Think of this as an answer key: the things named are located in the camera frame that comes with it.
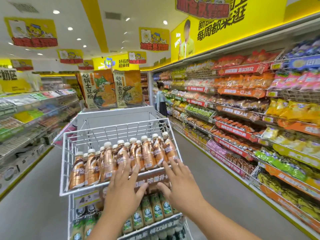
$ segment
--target forearm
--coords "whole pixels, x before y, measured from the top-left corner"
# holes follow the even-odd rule
[[[118,238],[124,222],[117,214],[104,212],[97,224],[94,226],[87,240],[115,240]]]
[[[259,240],[257,236],[239,226],[231,219],[203,201],[188,217],[198,226],[209,240]]]

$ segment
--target hand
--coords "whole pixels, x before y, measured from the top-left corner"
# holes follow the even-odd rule
[[[127,163],[124,167],[124,164],[120,163],[117,172],[111,177],[106,192],[104,214],[114,220],[119,220],[119,224],[124,224],[134,214],[148,187],[148,183],[144,183],[137,193],[134,192],[140,168],[135,167],[128,180],[130,165],[130,163]]]
[[[172,170],[163,161],[163,166],[171,182],[171,190],[163,183],[158,183],[157,188],[162,191],[173,208],[190,216],[205,200],[190,169],[179,159],[178,164],[172,158],[170,163]]]

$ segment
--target white ceiling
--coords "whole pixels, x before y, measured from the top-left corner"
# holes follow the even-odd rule
[[[8,1],[31,4],[39,13],[21,13]],[[138,51],[140,50],[139,27],[167,28],[172,31],[187,17],[174,9],[174,0],[98,0],[98,3],[110,51],[123,51],[124,53]],[[54,9],[60,13],[53,14]],[[106,19],[105,12],[121,13],[123,19],[121,21]],[[110,55],[110,53],[101,53],[80,0],[0,0],[0,13],[3,17],[53,19],[59,45],[59,47],[40,50],[29,48],[30,51],[26,51],[23,47],[10,45],[8,42],[12,41],[2,18],[0,20],[2,31],[0,33],[0,59],[57,59],[56,49],[58,48],[82,49],[85,59]],[[125,17],[130,17],[130,20],[126,22]],[[163,24],[164,20],[168,21],[168,25]],[[150,58],[152,56],[162,58],[161,52],[149,53],[147,56]]]

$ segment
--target left hand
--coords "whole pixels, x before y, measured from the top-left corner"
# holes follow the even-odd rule
[[[119,224],[124,224],[134,214],[148,187],[148,183],[144,183],[137,193],[134,192],[140,167],[135,167],[128,180],[130,166],[130,163],[127,163],[125,167],[123,163],[120,163],[117,172],[111,177],[106,192],[103,214],[119,221]]]

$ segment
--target gray floor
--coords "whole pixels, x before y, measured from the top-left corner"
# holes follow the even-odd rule
[[[205,199],[264,240],[309,239],[265,202],[175,133],[181,156]],[[1,202],[1,240],[67,240],[68,198],[59,197],[61,150],[54,148]],[[194,240],[205,239],[191,222]]]

